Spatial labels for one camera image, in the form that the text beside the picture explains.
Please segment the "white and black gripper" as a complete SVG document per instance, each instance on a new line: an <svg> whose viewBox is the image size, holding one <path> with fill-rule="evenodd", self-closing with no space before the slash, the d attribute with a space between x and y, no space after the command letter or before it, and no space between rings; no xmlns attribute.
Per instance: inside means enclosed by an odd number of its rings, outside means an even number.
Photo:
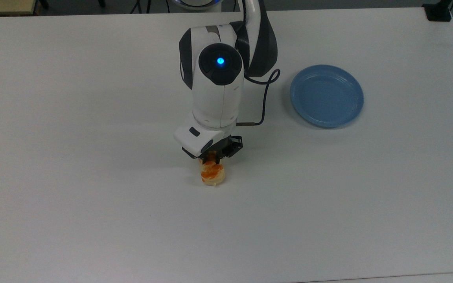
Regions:
<svg viewBox="0 0 453 283"><path fill-rule="evenodd" d="M200 159L201 163L209 161L214 153L214 161L220 164L222 159L234 156L243 148L241 136L232 136L221 129L206 129L197 123L178 127L174 139L188 156Z"/></svg>

